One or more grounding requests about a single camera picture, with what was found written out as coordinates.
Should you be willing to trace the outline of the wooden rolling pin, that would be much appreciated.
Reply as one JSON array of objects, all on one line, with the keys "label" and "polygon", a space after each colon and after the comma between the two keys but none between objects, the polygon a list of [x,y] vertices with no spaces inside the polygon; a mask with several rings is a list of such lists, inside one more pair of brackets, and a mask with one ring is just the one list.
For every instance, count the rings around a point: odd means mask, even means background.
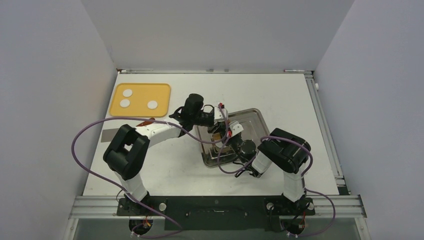
[{"label": "wooden rolling pin", "polygon": [[[221,134],[220,133],[213,133],[212,135],[211,135],[211,140],[213,141],[213,142],[216,142],[216,141],[218,141],[218,140],[221,140],[222,139],[222,136],[221,136]],[[220,149],[222,148],[222,146],[223,146],[223,141],[219,141],[219,142],[217,142],[217,143],[213,143],[212,144],[212,147],[211,147],[211,153],[213,153],[213,154],[215,154],[216,156],[218,155],[218,153],[219,153],[219,151],[220,151]],[[223,155],[228,155],[228,154],[231,154],[232,153],[232,149],[229,147],[229,146],[225,146],[223,149],[222,149],[222,151],[221,151],[221,155],[223,156]]]}]

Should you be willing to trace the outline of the stainless steel tray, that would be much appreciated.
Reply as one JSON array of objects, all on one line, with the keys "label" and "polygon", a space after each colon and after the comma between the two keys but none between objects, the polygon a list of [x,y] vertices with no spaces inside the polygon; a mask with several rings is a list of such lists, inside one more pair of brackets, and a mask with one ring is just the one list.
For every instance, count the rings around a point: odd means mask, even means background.
[{"label": "stainless steel tray", "polygon": [[[242,140],[252,140],[256,146],[260,144],[260,138],[267,136],[270,132],[261,112],[256,108],[234,111],[228,114],[229,121],[237,121],[243,127]],[[220,144],[201,143],[201,156],[205,166],[214,168],[217,166],[217,156]],[[220,155],[220,165],[232,163],[238,158],[236,152],[226,146]]]}]

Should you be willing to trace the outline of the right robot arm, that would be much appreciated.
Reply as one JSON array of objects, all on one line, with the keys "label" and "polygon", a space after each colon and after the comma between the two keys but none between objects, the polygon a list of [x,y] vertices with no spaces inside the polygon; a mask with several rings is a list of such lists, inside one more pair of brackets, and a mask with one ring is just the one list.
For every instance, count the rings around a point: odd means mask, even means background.
[{"label": "right robot arm", "polygon": [[232,148],[243,164],[234,174],[249,172],[255,178],[261,177],[274,164],[283,171],[283,209],[289,214],[297,213],[306,197],[305,174],[312,167],[313,157],[310,144],[303,138],[280,128],[259,140],[243,140],[241,134],[234,134],[225,142]]}]

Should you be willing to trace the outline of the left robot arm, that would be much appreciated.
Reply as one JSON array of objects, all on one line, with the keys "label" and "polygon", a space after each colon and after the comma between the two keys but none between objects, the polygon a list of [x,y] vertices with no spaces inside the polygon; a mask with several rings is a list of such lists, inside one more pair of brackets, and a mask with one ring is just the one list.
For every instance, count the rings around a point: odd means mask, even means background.
[{"label": "left robot arm", "polygon": [[149,208],[149,192],[143,184],[140,171],[150,147],[166,140],[189,135],[195,127],[216,129],[224,127],[222,139],[228,138],[228,111],[220,103],[206,112],[204,98],[191,93],[183,106],[177,108],[165,120],[152,122],[144,126],[122,125],[103,154],[103,160],[116,174],[130,199],[129,208],[136,215],[143,215]]}]

